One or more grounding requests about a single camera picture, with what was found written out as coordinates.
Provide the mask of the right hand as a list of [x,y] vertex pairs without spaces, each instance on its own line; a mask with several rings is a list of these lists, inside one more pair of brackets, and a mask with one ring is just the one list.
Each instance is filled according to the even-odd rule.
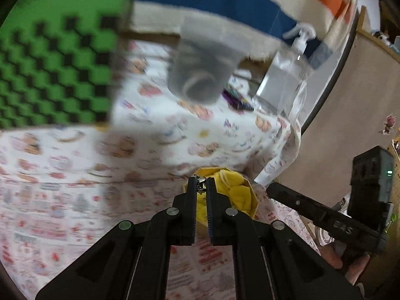
[[[343,268],[343,261],[335,252],[333,244],[319,247],[319,252],[321,253],[321,257],[323,257],[334,269],[339,270]],[[349,283],[352,285],[356,283],[369,261],[370,255],[365,253],[362,257],[356,259],[351,265],[349,265],[347,272],[344,275]]]

